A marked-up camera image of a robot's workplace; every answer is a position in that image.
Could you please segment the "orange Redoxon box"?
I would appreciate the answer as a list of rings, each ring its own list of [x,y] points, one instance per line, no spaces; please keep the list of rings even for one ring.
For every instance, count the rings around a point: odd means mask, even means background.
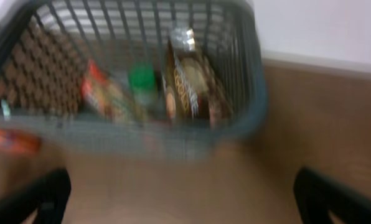
[[[32,133],[19,129],[0,128],[0,151],[13,154],[37,154],[42,139]]]

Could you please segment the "brown Nescafe Gold coffee bag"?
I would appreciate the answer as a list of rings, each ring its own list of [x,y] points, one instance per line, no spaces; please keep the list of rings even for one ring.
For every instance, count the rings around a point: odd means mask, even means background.
[[[216,127],[233,115],[223,84],[190,27],[169,30],[164,82],[172,122],[208,120]]]

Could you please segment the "green lid glass jar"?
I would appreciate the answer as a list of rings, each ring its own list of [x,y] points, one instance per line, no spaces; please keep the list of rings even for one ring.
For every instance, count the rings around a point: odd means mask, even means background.
[[[139,63],[133,65],[128,73],[128,81],[134,99],[141,106],[150,109],[156,104],[158,90],[151,64]]]

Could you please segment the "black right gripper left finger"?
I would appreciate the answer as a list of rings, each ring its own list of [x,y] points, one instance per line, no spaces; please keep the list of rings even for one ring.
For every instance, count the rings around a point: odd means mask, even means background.
[[[22,223],[33,212],[34,223],[61,223],[71,189],[67,169],[52,170],[0,199],[0,223]]]

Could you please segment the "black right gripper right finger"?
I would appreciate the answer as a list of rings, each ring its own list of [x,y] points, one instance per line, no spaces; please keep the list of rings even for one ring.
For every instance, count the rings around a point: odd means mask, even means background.
[[[332,212],[344,223],[371,223],[371,200],[308,167],[301,168],[293,185],[304,224],[332,223]]]

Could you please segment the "orange spaghetti pasta packet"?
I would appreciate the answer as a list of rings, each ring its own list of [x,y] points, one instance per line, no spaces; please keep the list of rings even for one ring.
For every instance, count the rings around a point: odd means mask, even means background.
[[[148,112],[130,92],[90,59],[81,84],[84,102],[112,123],[145,122]]]

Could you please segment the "grey plastic basket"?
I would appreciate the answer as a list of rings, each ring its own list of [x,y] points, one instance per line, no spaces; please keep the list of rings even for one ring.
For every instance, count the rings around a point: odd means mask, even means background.
[[[190,27],[221,80],[233,115],[172,122],[164,73],[169,30]],[[158,99],[145,122],[112,123],[83,100],[92,59],[133,93],[128,73],[151,64]],[[259,130],[268,104],[252,7],[245,1],[20,1],[0,29],[0,128],[83,151],[198,159]]]

